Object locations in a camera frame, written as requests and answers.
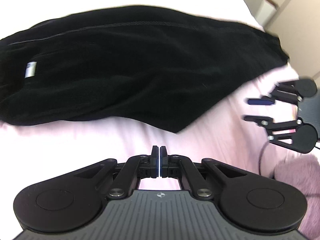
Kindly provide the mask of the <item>fluffy pink blanket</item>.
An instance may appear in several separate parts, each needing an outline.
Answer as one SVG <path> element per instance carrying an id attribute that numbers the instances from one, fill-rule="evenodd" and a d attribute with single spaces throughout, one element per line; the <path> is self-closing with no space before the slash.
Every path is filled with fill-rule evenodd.
<path id="1" fill-rule="evenodd" d="M 299 231 L 309 239 L 319 239 L 319 162 L 312 154 L 282 161 L 274 169 L 274 178 L 299 189 L 308 202 Z"/>

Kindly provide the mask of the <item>black pants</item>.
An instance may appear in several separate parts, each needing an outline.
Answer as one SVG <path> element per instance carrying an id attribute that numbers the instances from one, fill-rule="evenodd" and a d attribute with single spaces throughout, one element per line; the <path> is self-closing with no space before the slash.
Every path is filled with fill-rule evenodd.
<path id="1" fill-rule="evenodd" d="M 1 120 L 118 116 L 177 133 L 288 60 L 279 38 L 239 22 L 150 6 L 81 12 L 1 40 Z"/>

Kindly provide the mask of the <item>beige wardrobe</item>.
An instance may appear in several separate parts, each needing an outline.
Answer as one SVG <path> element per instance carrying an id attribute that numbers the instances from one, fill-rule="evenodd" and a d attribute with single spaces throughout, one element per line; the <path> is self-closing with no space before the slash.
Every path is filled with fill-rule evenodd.
<path id="1" fill-rule="evenodd" d="M 266 30 L 277 34 L 301 76 L 319 77 L 319 0 L 270 0 L 278 6 Z"/>

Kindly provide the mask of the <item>pink floral duvet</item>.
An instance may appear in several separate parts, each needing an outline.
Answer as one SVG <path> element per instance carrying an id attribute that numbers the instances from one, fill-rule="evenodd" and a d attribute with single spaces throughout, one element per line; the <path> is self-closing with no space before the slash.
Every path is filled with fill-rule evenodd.
<path id="1" fill-rule="evenodd" d="M 259 27 L 243 0 L 1 0 L 1 37 L 45 20 L 131 4 Z M 124 118 L 27 127 L 1 123 L 1 204 L 12 206 L 16 194 L 33 183 L 106 158 L 123 162 L 133 155 L 149 154 L 154 145 L 164 145 L 170 154 L 186 155 L 195 162 L 209 157 L 256 172 L 266 134 L 257 125 L 243 121 L 241 115 L 267 114 L 282 120 L 292 119 L 294 110 L 284 103 L 248 106 L 245 98 L 267 93 L 277 81 L 296 77 L 290 66 L 275 69 L 245 84 L 177 134 Z"/>

